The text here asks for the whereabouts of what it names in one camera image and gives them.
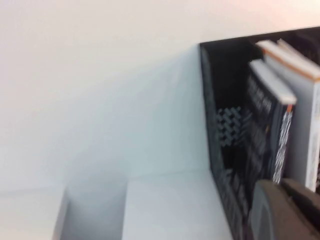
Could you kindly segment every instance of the black book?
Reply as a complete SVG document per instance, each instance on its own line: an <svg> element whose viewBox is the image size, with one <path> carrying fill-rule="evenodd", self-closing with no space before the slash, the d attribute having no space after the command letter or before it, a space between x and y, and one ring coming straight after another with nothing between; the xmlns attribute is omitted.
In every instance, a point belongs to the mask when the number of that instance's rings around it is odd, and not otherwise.
<svg viewBox="0 0 320 240"><path fill-rule="evenodd" d="M297 102L290 88L261 59L251 61L249 69L242 117L245 154L235 165L245 188L246 199L239 196L245 215L251 209L257 180L281 180Z"/></svg>

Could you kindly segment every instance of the black file organizer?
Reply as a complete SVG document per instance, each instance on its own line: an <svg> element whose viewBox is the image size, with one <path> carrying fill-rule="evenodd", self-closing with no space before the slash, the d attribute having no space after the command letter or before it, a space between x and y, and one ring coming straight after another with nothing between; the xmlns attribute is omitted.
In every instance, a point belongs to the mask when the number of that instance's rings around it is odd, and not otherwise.
<svg viewBox="0 0 320 240"><path fill-rule="evenodd" d="M241 147L240 111L244 103L248 62L263 58L254 43L267 39L284 39L290 43L297 33L320 36L320 27L217 40L199 45L210 168L235 240L252 239L251 228L244 220L237 195L229 182L230 167L234 164L237 148Z"/></svg>

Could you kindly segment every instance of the white shelf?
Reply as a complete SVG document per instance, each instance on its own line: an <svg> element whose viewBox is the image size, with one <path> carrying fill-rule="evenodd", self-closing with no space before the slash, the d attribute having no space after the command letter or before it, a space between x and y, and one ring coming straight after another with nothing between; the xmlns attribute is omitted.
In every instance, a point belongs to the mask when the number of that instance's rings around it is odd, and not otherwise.
<svg viewBox="0 0 320 240"><path fill-rule="evenodd" d="M208 170L128 184L123 240L233 240Z"/></svg>
<svg viewBox="0 0 320 240"><path fill-rule="evenodd" d="M59 240L67 205L61 188L0 193L0 239Z"/></svg>

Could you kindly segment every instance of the white book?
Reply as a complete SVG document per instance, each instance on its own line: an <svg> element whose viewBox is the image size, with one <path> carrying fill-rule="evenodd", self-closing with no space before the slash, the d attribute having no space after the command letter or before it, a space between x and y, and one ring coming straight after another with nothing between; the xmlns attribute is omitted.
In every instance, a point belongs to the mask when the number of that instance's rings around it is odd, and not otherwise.
<svg viewBox="0 0 320 240"><path fill-rule="evenodd" d="M256 44L262 48L265 62L297 98L286 172L289 178L315 192L320 151L320 66L270 40Z"/></svg>
<svg viewBox="0 0 320 240"><path fill-rule="evenodd" d="M289 43L287 43L285 40L283 39L279 39L278 41L276 41L276 43L278 44L278 46L280 48L282 48L283 50L285 50L286 52L299 57L299 58L305 58L305 56L303 54L301 54L299 51L297 51L294 47L292 47Z"/></svg>

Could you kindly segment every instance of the white wall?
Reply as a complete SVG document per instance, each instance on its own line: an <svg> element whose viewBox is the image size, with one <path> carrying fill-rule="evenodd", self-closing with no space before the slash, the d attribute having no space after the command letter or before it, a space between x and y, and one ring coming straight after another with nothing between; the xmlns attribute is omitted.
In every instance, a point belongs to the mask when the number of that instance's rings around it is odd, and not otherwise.
<svg viewBox="0 0 320 240"><path fill-rule="evenodd" d="M67 185L121 237L126 181L208 167L196 44L320 25L319 0L0 0L0 190Z"/></svg>

